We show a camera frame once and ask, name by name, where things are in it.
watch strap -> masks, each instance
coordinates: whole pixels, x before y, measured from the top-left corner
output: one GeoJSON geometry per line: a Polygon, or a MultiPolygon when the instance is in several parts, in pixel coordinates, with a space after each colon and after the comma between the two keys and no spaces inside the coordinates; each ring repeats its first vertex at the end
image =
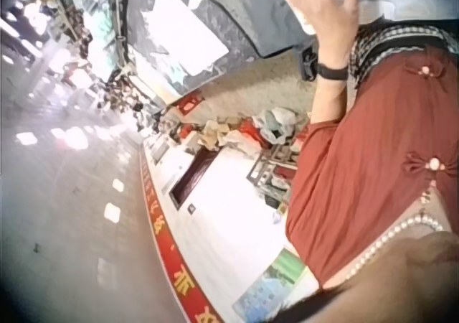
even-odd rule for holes
{"type": "Polygon", "coordinates": [[[345,67],[340,70],[332,70],[331,68],[326,67],[319,63],[317,65],[317,73],[324,79],[329,80],[347,80],[349,77],[348,67],[345,67]]]}

ceiling light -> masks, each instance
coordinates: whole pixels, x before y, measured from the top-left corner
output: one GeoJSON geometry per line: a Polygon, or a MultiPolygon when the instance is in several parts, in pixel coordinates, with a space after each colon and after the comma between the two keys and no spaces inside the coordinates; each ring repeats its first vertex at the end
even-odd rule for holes
{"type": "Polygon", "coordinates": [[[7,34],[9,34],[12,37],[19,37],[18,31],[13,29],[11,25],[5,22],[3,19],[0,19],[0,28],[2,28],[7,34]]]}
{"type": "Polygon", "coordinates": [[[33,133],[19,133],[16,137],[25,146],[36,144],[38,141],[33,133]]]}
{"type": "Polygon", "coordinates": [[[51,129],[51,133],[56,139],[63,139],[65,137],[65,132],[61,128],[51,129]]]}
{"type": "Polygon", "coordinates": [[[117,126],[111,126],[109,129],[110,135],[119,136],[127,129],[127,126],[124,124],[118,124],[117,126]]]}
{"type": "Polygon", "coordinates": [[[116,207],[112,203],[108,203],[105,206],[105,211],[103,213],[103,216],[106,219],[109,219],[110,221],[113,221],[116,224],[118,223],[118,221],[120,221],[120,212],[121,210],[119,207],[116,207]]]}
{"type": "Polygon", "coordinates": [[[95,126],[95,133],[98,135],[100,140],[108,141],[112,139],[110,137],[110,132],[105,128],[95,126]]]}
{"type": "Polygon", "coordinates": [[[9,63],[10,65],[14,65],[14,61],[10,57],[7,57],[6,55],[2,55],[1,57],[5,62],[9,63]]]}
{"type": "Polygon", "coordinates": [[[25,39],[21,39],[21,43],[22,45],[25,46],[25,48],[27,50],[29,50],[32,55],[34,55],[35,57],[41,57],[42,56],[42,52],[40,52],[36,47],[34,47],[29,41],[25,40],[25,39]]]}
{"type": "Polygon", "coordinates": [[[127,164],[129,162],[129,158],[126,157],[124,154],[119,154],[118,159],[120,160],[120,162],[124,164],[127,164]]]}
{"type": "Polygon", "coordinates": [[[12,14],[11,12],[8,12],[8,13],[6,14],[6,18],[7,18],[8,20],[12,21],[12,22],[17,22],[16,17],[15,17],[14,14],[12,14]]]}
{"type": "Polygon", "coordinates": [[[124,190],[124,183],[122,183],[118,178],[113,180],[113,188],[118,190],[119,192],[123,192],[124,190]]]}
{"type": "Polygon", "coordinates": [[[70,76],[70,81],[77,88],[89,88],[93,84],[91,77],[81,68],[75,70],[70,76]]]}
{"type": "Polygon", "coordinates": [[[72,127],[65,132],[65,143],[73,149],[86,149],[89,146],[86,135],[78,127],[72,127]]]}

person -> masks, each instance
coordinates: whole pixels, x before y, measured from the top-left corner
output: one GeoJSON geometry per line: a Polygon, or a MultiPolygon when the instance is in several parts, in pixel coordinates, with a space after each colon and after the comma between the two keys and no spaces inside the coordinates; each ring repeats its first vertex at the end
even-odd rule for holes
{"type": "Polygon", "coordinates": [[[288,3],[319,76],[285,233],[319,290],[269,322],[459,322],[457,35],[359,27],[358,0],[288,3]]]}

hair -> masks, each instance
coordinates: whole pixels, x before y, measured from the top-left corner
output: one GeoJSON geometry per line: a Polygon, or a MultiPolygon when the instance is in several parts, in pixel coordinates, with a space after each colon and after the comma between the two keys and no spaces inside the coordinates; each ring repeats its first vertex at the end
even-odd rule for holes
{"type": "Polygon", "coordinates": [[[320,310],[327,307],[344,290],[339,287],[332,289],[319,289],[315,294],[308,296],[294,305],[280,309],[273,318],[266,323],[300,323],[311,318],[320,310]]]}

wall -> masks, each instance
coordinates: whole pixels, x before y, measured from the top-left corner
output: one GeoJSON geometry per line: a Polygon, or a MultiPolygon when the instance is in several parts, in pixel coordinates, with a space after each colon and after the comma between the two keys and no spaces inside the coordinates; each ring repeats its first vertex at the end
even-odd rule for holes
{"type": "MultiPolygon", "coordinates": [[[[273,209],[245,179],[255,159],[233,149],[221,150],[177,211],[162,189],[174,172],[179,167],[184,172],[191,160],[180,149],[170,149],[157,167],[151,165],[153,185],[194,278],[224,321],[241,322],[232,305],[288,244],[285,222],[273,224],[273,209]],[[191,203],[197,209],[193,215],[187,211],[191,203]]],[[[168,189],[173,185],[169,181],[168,189]]],[[[287,302],[316,288],[312,275],[305,276],[287,302]]]]}
{"type": "Polygon", "coordinates": [[[276,106],[299,113],[311,111],[315,83],[301,80],[298,62],[289,51],[269,60],[257,60],[243,70],[231,72],[204,85],[204,102],[184,122],[205,123],[217,117],[253,116],[276,106]]]}

